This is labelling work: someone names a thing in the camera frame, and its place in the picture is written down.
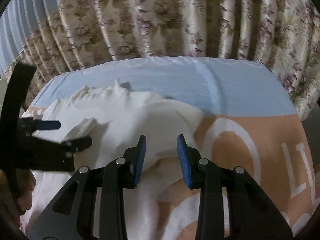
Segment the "person left hand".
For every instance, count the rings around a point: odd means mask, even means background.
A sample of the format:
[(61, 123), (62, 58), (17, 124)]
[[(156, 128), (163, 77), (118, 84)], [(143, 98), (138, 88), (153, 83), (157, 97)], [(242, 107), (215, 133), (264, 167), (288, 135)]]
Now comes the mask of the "person left hand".
[(14, 175), (17, 180), (15, 196), (10, 190), (9, 181), (4, 171), (1, 170), (1, 202), (9, 215), (20, 217), (32, 206), (36, 179), (30, 170), (17, 169)]

